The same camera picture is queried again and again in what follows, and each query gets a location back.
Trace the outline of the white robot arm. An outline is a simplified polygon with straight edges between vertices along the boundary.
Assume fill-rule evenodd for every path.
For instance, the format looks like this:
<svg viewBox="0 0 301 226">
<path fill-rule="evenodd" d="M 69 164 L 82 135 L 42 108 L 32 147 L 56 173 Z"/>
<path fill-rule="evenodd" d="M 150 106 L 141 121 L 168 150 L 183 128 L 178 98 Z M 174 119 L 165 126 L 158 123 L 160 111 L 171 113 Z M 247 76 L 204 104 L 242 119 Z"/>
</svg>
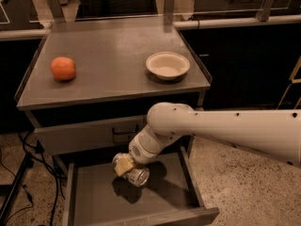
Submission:
<svg viewBox="0 0 301 226">
<path fill-rule="evenodd" d="M 146 126 L 129 144 L 128 153 L 113 159 L 117 175 L 149 164 L 183 136 L 205 137 L 301 164 L 300 110 L 201 111 L 189 105 L 158 103 L 147 114 Z"/>
</svg>

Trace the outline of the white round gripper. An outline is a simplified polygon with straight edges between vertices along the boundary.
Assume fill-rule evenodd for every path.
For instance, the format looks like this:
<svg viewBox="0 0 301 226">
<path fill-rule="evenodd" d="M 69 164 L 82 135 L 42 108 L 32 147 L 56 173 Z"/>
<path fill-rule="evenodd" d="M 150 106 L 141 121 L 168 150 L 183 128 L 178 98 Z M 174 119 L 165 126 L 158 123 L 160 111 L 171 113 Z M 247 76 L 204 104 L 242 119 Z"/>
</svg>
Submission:
<svg viewBox="0 0 301 226">
<path fill-rule="evenodd" d="M 118 176 L 132 170 L 136 164 L 147 165 L 163 150 L 152 137 L 135 136 L 129 144 L 129 154 L 117 154 L 114 169 Z"/>
</svg>

